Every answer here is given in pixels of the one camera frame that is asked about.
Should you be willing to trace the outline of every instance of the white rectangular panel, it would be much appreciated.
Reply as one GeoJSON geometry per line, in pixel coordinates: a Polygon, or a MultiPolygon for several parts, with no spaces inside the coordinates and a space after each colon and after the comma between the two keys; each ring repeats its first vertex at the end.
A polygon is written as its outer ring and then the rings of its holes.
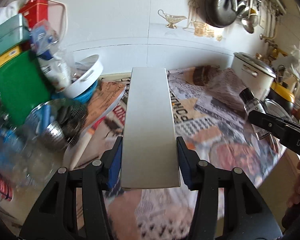
{"type": "Polygon", "coordinates": [[[132,69],[123,131],[121,186],[180,186],[176,135],[165,68],[132,69]]]}

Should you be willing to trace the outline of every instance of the cooking pot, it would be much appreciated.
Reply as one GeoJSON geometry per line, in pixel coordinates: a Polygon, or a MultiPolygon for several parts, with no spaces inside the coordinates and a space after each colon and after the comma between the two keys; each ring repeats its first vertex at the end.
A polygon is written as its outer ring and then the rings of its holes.
{"type": "Polygon", "coordinates": [[[276,77],[267,64],[247,53],[235,52],[231,68],[256,98],[261,101],[266,98],[276,77]]]}

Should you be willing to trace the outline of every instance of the blue bowl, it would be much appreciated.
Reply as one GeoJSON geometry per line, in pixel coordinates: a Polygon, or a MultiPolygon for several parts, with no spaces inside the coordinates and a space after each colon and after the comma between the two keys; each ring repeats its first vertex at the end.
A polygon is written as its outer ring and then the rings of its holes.
{"type": "Polygon", "coordinates": [[[73,98],[73,100],[76,100],[76,101],[79,101],[82,104],[85,104],[92,97],[94,91],[96,90],[97,85],[98,85],[98,80],[96,80],[96,82],[94,82],[91,85],[91,87],[89,87],[85,92],[83,92],[82,94],[80,94],[77,97],[73,98]]]}

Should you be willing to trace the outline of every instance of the white tiled wall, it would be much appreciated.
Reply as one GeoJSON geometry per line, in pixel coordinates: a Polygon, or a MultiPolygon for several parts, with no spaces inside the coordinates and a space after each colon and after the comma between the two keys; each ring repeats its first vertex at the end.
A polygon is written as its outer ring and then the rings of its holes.
{"type": "Polygon", "coordinates": [[[282,0],[287,7],[287,14],[282,16],[274,39],[279,48],[290,53],[291,46],[300,49],[300,11],[294,0],[282,0]]]}
{"type": "MultiPolygon", "coordinates": [[[[3,0],[0,6],[11,1],[3,0]]],[[[135,66],[175,69],[216,64],[226,68],[231,65],[234,52],[254,55],[265,49],[259,34],[266,34],[267,30],[260,26],[254,34],[248,34],[236,22],[223,30],[221,41],[183,30],[187,19],[177,23],[177,29],[166,28],[167,22],[158,10],[188,17],[190,0],[58,1],[68,8],[68,32],[62,46],[74,51],[76,60],[100,54],[104,74],[129,72],[135,66]]],[[[49,19],[57,31],[60,14],[61,7],[50,3],[49,19]]]]}

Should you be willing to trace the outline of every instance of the red and white can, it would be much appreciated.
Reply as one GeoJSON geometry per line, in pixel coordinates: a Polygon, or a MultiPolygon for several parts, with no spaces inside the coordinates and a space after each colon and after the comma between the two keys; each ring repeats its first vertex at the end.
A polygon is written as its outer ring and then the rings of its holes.
{"type": "Polygon", "coordinates": [[[8,183],[0,177],[0,198],[11,201],[13,198],[13,190],[8,183]]]}

